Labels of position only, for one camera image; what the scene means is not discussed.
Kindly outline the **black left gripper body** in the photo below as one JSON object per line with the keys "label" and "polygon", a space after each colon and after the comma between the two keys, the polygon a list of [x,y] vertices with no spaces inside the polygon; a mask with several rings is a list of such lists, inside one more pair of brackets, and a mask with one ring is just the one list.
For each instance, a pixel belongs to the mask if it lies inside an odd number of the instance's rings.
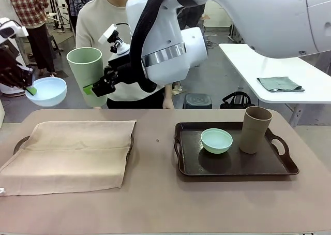
{"label": "black left gripper body", "polygon": [[20,64],[1,66],[1,84],[26,88],[33,85],[33,69]]}

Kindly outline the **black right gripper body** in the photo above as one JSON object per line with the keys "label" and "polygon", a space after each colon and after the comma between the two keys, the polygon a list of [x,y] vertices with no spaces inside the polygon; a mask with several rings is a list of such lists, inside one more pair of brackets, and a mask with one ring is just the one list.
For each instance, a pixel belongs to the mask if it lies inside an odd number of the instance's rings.
{"label": "black right gripper body", "polygon": [[130,55],[123,55],[108,61],[108,66],[115,72],[114,84],[133,84],[133,69]]}

